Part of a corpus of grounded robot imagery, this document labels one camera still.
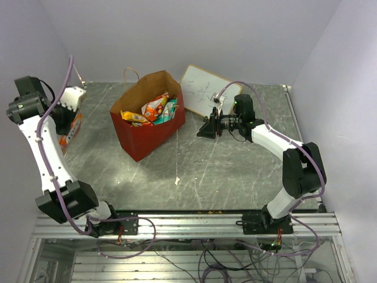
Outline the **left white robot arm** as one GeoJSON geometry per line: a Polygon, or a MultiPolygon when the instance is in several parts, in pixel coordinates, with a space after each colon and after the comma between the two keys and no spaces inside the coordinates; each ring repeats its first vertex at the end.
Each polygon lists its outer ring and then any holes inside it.
{"type": "Polygon", "coordinates": [[[36,77],[15,80],[19,96],[9,104],[7,117],[27,139],[37,163],[42,196],[38,209],[62,224],[69,222],[82,235],[95,238],[116,233],[120,219],[108,202],[100,202],[88,183],[69,169],[64,151],[81,125],[80,107],[86,91],[67,87],[60,96],[48,98],[50,86],[36,77]]]}

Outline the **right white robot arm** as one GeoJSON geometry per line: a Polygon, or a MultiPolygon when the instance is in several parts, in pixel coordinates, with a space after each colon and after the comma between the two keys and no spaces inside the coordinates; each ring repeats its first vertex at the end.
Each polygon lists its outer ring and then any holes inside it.
{"type": "Polygon", "coordinates": [[[260,228],[273,233],[295,205],[325,187],[326,174],[319,148],[312,142],[293,140],[257,119],[253,100],[247,94],[235,96],[232,114],[223,114],[223,100],[219,94],[213,94],[211,101],[215,106],[197,132],[198,137],[215,139],[225,130],[229,133],[237,130],[246,141],[264,147],[282,161],[283,187],[260,212],[260,228]]]}

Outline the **teal snack pouch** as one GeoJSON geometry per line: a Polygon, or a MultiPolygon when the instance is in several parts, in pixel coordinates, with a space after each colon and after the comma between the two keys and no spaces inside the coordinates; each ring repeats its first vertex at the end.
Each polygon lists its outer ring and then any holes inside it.
{"type": "Polygon", "coordinates": [[[158,125],[158,124],[162,124],[173,119],[177,108],[178,108],[177,100],[176,99],[169,100],[166,103],[163,109],[163,112],[153,121],[153,124],[158,125]]]}

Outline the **red brown paper bag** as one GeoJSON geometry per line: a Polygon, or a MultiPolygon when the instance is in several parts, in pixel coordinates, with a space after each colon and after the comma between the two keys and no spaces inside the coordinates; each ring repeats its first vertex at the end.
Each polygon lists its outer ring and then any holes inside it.
{"type": "Polygon", "coordinates": [[[110,115],[121,147],[138,162],[162,145],[186,122],[180,84],[166,70],[147,74],[115,101],[110,108],[110,115]],[[121,111],[141,114],[142,106],[166,91],[170,98],[177,100],[173,119],[158,125],[136,127],[121,118],[121,111]]]}

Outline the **orange white snack pack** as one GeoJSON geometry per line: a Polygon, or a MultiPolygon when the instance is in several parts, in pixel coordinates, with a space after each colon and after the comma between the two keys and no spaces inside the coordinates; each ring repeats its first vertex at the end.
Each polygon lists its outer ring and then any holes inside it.
{"type": "Polygon", "coordinates": [[[156,97],[155,99],[151,100],[147,104],[145,104],[142,108],[143,116],[149,121],[155,121],[160,114],[163,112],[167,102],[169,99],[169,94],[166,91],[162,95],[156,97]]]}

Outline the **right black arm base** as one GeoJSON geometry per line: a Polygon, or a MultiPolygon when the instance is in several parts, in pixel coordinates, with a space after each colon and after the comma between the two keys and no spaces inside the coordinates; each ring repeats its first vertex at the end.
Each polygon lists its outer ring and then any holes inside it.
{"type": "Polygon", "coordinates": [[[261,212],[243,214],[241,220],[236,221],[236,225],[242,227],[244,235],[272,235],[278,232],[285,235],[293,233],[292,222],[288,216],[272,219],[261,212]]]}

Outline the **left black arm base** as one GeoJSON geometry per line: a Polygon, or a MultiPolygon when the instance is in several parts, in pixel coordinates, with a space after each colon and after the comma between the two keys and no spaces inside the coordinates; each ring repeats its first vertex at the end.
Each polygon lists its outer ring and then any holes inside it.
{"type": "Polygon", "coordinates": [[[129,213],[120,213],[110,217],[106,221],[94,223],[91,221],[91,232],[88,234],[93,238],[100,238],[103,236],[130,236],[136,235],[138,232],[137,216],[129,213]]]}

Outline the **small red snack bag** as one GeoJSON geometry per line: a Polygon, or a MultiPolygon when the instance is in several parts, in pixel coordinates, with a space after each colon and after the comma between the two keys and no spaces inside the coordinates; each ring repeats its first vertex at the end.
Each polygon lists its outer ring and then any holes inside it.
{"type": "Polygon", "coordinates": [[[153,126],[154,124],[153,123],[151,123],[151,122],[132,122],[131,123],[131,125],[133,126],[133,127],[143,127],[143,126],[148,126],[148,127],[151,127],[151,126],[153,126]]]}

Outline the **colourful candy bag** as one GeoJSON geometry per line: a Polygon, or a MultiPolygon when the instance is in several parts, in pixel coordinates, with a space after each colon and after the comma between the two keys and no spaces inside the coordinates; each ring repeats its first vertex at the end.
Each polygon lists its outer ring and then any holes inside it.
{"type": "Polygon", "coordinates": [[[77,136],[79,130],[80,130],[80,127],[81,127],[81,122],[82,122],[82,114],[81,113],[78,113],[75,117],[75,119],[73,119],[73,122],[71,123],[70,125],[70,129],[69,129],[69,132],[68,134],[66,135],[59,135],[59,145],[61,147],[61,150],[62,150],[62,153],[63,155],[65,156],[67,151],[68,151],[68,146],[69,146],[69,143],[71,141],[73,141],[75,139],[75,137],[77,136]]]}

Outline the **yellow snack bar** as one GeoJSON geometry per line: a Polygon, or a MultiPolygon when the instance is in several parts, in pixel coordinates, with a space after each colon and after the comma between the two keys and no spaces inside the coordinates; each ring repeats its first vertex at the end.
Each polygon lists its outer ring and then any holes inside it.
{"type": "Polygon", "coordinates": [[[135,123],[149,123],[149,121],[140,114],[129,112],[129,111],[120,111],[121,118],[125,121],[135,122],[135,123]]]}

